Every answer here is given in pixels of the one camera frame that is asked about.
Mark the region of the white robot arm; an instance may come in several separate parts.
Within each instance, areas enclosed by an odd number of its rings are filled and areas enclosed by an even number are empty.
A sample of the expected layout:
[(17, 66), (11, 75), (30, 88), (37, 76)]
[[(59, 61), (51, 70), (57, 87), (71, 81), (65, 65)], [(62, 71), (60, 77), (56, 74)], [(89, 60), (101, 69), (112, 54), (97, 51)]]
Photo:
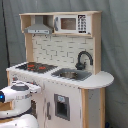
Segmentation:
[(37, 119), (30, 114), (31, 94), (40, 93), (41, 87), (28, 82), (13, 81), (0, 90), (0, 102), (12, 102), (12, 110), (0, 111), (0, 120), (12, 118), (12, 121), (0, 123), (0, 128), (39, 128)]

